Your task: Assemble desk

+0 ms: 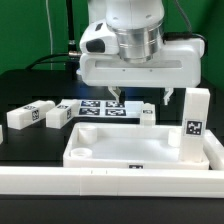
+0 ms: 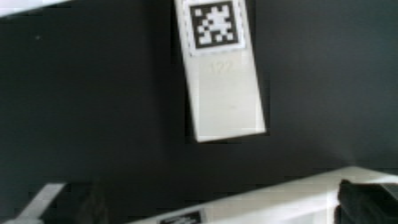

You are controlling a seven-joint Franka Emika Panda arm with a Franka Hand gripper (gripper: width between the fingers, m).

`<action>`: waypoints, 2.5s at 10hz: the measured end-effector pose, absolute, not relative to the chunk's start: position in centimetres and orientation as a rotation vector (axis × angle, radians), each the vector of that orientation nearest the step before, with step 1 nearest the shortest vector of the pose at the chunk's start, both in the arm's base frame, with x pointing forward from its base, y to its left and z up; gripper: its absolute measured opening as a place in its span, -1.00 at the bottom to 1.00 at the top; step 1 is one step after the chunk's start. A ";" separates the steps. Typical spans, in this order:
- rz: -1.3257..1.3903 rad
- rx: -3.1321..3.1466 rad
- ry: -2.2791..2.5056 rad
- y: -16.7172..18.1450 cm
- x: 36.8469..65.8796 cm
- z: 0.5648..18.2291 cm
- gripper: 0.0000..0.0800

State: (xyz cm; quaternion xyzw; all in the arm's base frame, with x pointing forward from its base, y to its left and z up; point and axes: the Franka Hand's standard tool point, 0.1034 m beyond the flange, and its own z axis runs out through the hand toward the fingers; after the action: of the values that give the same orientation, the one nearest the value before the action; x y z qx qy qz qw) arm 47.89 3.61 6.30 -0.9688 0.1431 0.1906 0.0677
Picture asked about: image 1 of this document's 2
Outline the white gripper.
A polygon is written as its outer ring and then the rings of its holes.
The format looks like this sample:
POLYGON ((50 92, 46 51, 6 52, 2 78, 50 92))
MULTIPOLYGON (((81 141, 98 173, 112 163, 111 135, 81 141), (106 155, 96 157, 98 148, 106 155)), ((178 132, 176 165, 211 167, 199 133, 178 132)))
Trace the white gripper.
POLYGON ((201 38, 166 41, 153 58, 145 63, 128 63, 117 53, 91 53, 82 37, 80 74, 89 86, 109 86, 117 102, 125 101, 119 87, 165 88, 163 101, 169 104, 173 88, 196 87, 201 81, 201 57, 205 43, 201 38))

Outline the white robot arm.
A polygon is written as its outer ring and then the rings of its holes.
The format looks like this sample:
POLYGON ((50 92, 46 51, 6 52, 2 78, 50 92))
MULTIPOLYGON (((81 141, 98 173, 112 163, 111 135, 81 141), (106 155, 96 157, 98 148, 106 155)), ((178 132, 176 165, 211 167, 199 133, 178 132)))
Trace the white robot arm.
POLYGON ((80 40, 80 75, 89 86, 106 86, 116 100, 122 87, 165 90, 201 81, 206 40, 188 30, 163 31, 162 0, 106 0, 105 17, 80 40))

